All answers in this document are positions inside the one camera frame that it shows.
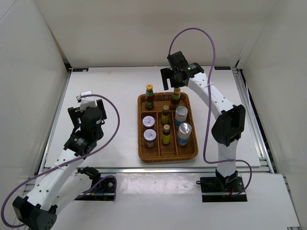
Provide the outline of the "green sauce bottle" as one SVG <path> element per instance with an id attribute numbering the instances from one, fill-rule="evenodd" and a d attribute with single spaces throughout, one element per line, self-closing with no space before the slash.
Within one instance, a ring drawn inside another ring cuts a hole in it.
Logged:
<path id="1" fill-rule="evenodd" d="M 176 110 L 180 103 L 180 88 L 175 88 L 170 100 L 170 110 Z"/>
<path id="2" fill-rule="evenodd" d="M 154 108 L 154 92 L 153 92 L 153 85 L 152 84 L 146 85 L 145 107 L 147 109 L 153 109 Z"/>

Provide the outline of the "silver-top shaker bottle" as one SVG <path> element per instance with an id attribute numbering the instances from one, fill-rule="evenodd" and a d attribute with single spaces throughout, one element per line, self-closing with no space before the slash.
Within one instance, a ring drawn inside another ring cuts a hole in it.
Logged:
<path id="1" fill-rule="evenodd" d="M 187 145 L 189 137 L 192 133 L 192 127 L 189 123 L 182 123 L 177 132 L 177 144 L 179 146 Z"/>
<path id="2" fill-rule="evenodd" d="M 187 107 L 180 105 L 176 108 L 175 120 L 174 120 L 176 129 L 178 129 L 179 126 L 186 121 L 187 115 L 188 115 Z"/>

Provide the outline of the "small yellow bottle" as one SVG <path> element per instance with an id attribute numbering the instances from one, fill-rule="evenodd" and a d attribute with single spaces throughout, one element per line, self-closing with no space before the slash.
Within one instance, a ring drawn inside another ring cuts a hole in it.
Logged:
<path id="1" fill-rule="evenodd" d="M 167 125 L 168 123 L 169 123 L 169 106 L 164 105 L 163 111 L 162 111 L 162 114 L 161 114 L 161 124 Z"/>
<path id="2" fill-rule="evenodd" d="M 162 144 L 168 145 L 169 143 L 170 143 L 170 125 L 166 124 L 163 126 Z"/>

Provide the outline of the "white-lid jar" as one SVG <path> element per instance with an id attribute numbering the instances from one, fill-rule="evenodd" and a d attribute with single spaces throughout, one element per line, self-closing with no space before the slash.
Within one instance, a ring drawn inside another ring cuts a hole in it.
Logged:
<path id="1" fill-rule="evenodd" d="M 153 129 L 147 129 L 143 133 L 144 145 L 146 148 L 153 148 L 155 146 L 155 140 L 157 137 L 156 132 Z"/>
<path id="2" fill-rule="evenodd" d="M 147 115 L 142 119 L 143 130 L 153 129 L 155 125 L 155 119 L 153 116 Z"/>

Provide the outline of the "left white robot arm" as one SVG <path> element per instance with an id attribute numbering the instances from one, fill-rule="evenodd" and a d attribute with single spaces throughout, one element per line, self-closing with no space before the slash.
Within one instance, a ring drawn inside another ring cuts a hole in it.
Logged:
<path id="1" fill-rule="evenodd" d="M 81 97 L 80 106 L 68 112 L 74 129 L 53 168 L 43 172 L 40 182 L 28 194 L 16 197 L 12 203 L 17 218 L 32 230 L 51 229 L 67 204 L 88 190 L 97 191 L 101 185 L 101 174 L 96 169 L 78 167 L 104 135 L 103 102 Z"/>

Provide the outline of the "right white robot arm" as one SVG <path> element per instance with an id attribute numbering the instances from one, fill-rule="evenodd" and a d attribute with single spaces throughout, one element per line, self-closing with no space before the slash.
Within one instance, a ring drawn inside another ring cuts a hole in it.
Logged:
<path id="1" fill-rule="evenodd" d="M 198 63 L 189 64 L 182 52 L 167 56 L 169 67 L 161 69 L 164 89 L 187 86 L 208 106 L 209 115 L 215 123 L 206 127 L 218 143 L 218 160 L 215 185 L 220 191 L 227 191 L 238 177 L 236 149 L 245 127 L 246 110 L 243 105 L 234 105 L 211 83 L 211 74 L 206 74 Z"/>

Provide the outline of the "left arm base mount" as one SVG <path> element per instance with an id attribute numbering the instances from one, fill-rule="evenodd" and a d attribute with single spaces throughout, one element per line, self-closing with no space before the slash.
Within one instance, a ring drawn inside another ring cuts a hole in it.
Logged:
<path id="1" fill-rule="evenodd" d="M 93 167 L 78 169 L 79 174 L 89 177 L 91 187 L 88 191 L 80 194 L 75 200 L 83 201 L 115 201 L 117 190 L 117 179 L 113 175 L 102 176 L 101 173 Z"/>

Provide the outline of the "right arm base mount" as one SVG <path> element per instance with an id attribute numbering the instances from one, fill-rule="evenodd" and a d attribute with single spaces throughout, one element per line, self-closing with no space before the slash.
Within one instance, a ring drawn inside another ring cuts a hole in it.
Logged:
<path id="1" fill-rule="evenodd" d="M 201 187 L 203 203 L 247 202 L 246 192 L 243 192 L 242 177 L 223 185 L 217 177 L 201 177 L 196 184 Z"/>

